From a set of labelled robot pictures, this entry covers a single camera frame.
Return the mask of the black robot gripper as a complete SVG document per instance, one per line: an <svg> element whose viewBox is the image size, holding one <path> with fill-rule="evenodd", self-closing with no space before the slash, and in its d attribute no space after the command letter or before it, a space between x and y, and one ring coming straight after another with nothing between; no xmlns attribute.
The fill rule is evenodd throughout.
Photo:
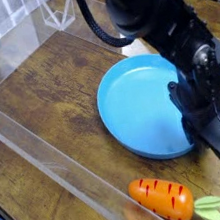
<svg viewBox="0 0 220 220"><path fill-rule="evenodd" d="M220 96L207 100L192 76L178 70L177 77L177 83L168 83L168 90L170 100L182 114L187 141L198 149L210 148L220 160Z"/></svg>

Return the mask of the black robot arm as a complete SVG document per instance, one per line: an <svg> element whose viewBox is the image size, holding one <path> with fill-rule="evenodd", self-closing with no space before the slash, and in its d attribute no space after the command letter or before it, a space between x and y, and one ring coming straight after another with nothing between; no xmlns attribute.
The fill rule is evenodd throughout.
<svg viewBox="0 0 220 220"><path fill-rule="evenodd" d="M111 20L127 38L142 38L171 62L178 81L169 96L186 137L220 159L220 42L184 0L106 0Z"/></svg>

